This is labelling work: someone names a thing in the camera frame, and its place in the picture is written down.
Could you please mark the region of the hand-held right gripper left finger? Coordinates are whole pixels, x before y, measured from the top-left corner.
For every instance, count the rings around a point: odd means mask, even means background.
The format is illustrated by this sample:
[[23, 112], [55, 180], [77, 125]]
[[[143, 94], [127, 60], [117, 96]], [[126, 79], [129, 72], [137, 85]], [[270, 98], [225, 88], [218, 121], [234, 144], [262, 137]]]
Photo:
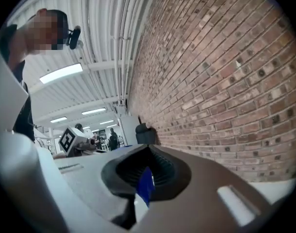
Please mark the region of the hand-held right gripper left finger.
[[149, 149], [136, 145], [112, 152], [56, 160], [57, 202], [69, 230], [148, 230], [150, 210], [136, 204], [137, 185]]

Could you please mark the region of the row of white ceiling pipes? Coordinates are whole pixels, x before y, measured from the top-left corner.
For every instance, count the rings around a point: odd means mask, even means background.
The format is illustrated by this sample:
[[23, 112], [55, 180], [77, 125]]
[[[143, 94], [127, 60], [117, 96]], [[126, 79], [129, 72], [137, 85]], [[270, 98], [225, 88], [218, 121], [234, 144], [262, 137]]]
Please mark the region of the row of white ceiling pipes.
[[117, 104], [126, 104], [129, 67], [137, 24], [145, 0], [118, 0], [114, 20], [114, 68]]

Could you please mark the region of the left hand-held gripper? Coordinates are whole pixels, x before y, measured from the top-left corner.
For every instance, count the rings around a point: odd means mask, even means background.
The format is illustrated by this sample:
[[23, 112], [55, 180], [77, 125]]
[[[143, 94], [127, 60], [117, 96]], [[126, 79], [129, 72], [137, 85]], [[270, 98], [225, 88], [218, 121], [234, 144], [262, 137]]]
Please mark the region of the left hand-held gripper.
[[59, 139], [60, 150], [66, 157], [79, 157], [95, 153], [95, 140], [91, 134], [74, 127], [67, 127]]

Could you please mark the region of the person's black shirt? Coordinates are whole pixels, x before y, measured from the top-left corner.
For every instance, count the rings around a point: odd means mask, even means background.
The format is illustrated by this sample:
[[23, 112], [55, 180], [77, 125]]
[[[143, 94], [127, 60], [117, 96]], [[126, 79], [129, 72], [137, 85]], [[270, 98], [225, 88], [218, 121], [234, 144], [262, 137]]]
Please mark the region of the person's black shirt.
[[[25, 58], [34, 53], [34, 43], [28, 30], [25, 27], [18, 28], [16, 24], [5, 27], [0, 37], [0, 53], [21, 87], [29, 93], [28, 86], [23, 81]], [[27, 136], [32, 142], [35, 141], [30, 96], [22, 106], [13, 130]]]

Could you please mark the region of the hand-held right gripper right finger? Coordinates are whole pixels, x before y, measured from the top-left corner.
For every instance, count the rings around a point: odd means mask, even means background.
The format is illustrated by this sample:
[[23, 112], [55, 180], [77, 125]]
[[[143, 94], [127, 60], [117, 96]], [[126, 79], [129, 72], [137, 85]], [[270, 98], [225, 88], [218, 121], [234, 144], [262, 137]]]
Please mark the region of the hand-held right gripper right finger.
[[187, 187], [172, 200], [154, 201], [136, 233], [254, 233], [272, 206], [255, 188], [221, 164], [156, 146], [191, 169]]

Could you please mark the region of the blue cloth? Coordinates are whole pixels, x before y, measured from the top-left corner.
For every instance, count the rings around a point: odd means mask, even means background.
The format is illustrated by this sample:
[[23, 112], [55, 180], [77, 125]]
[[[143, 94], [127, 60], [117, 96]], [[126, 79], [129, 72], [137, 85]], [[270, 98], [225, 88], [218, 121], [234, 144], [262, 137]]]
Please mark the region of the blue cloth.
[[147, 207], [149, 207], [153, 191], [155, 191], [153, 175], [150, 168], [147, 166], [140, 176], [136, 186], [136, 193], [144, 201]]

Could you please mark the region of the black office chair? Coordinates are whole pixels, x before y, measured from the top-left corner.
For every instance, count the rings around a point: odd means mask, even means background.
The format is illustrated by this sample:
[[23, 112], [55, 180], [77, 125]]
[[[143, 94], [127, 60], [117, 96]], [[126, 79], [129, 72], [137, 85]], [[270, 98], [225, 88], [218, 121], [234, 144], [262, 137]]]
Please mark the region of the black office chair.
[[158, 145], [160, 143], [157, 131], [152, 124], [142, 121], [140, 116], [137, 117], [139, 125], [135, 128], [135, 135], [138, 144]]

